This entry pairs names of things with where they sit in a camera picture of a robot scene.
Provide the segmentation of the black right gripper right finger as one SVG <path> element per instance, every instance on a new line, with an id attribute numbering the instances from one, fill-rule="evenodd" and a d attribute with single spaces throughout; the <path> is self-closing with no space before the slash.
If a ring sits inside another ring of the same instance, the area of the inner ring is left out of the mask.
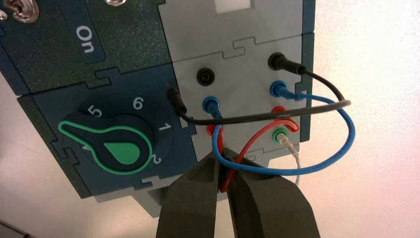
<path id="1" fill-rule="evenodd" d="M 228 189 L 236 238 L 318 238 L 313 209 L 292 181 L 237 171 Z"/>

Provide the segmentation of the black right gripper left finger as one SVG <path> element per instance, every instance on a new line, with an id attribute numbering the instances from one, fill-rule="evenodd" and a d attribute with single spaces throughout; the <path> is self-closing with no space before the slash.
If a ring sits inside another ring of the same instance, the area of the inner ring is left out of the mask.
<path id="1" fill-rule="evenodd" d="M 219 163 L 206 156 L 176 179 L 161 206 L 157 238 L 212 238 Z"/>

